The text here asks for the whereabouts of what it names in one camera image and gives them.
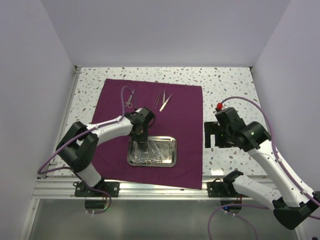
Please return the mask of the steel instrument tray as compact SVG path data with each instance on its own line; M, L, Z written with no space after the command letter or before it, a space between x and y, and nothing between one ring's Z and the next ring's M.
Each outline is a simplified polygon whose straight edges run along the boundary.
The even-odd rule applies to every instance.
M162 154L166 160L162 160L162 163L158 166L151 166L154 168L172 168L177 163L177 141L171 136L149 136L147 139L147 150L148 152L155 152L150 141L153 141L162 151ZM134 167L148 167L144 164L136 164L135 153L136 149L139 148L139 143L131 140L128 145L127 163Z

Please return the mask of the purple cloth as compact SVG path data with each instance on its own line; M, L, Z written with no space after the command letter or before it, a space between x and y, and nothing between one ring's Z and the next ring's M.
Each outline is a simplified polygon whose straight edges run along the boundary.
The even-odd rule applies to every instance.
M117 137L100 144L92 164L105 179L164 185L190 189L202 188L203 175L203 92L200 86L106 79L100 93L92 123L100 123L121 115L121 93L127 86L134 91L139 108L151 109L159 94L170 100L162 111L156 110L151 136L176 139L177 160L173 167L131 166L127 162L129 137Z

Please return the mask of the steel pointed tweezers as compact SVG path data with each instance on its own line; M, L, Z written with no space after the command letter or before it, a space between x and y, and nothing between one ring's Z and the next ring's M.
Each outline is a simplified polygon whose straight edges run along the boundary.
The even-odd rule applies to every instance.
M152 108L153 108L153 109L156 109L157 106L158 106L158 104L159 104L161 101L162 101L162 103L164 103L165 100L166 100L166 90L164 89L164 90L161 90L161 91L159 92L159 94L157 95L157 97L156 97L156 99L155 99L155 101L154 101L154 103L153 103Z

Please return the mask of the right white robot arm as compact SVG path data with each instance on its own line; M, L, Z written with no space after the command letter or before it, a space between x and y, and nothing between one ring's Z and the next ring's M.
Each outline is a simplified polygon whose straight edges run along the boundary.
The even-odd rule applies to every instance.
M275 188L250 179L239 170L223 178L227 196L237 193L252 198L273 212L278 222L294 230L320 206L320 193L308 186L273 146L272 136L259 122L246 124L233 107L220 110L216 121L204 123L204 143L211 147L211 136L220 149L239 148L249 154L272 180Z

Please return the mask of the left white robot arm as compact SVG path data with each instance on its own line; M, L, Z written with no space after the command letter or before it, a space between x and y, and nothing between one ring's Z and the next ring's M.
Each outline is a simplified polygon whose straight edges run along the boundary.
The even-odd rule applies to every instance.
M143 107L97 124L85 125L77 121L58 144L57 155L86 184L87 192L99 196L104 190L104 180L92 164L97 146L124 136L145 145L155 119L155 114Z

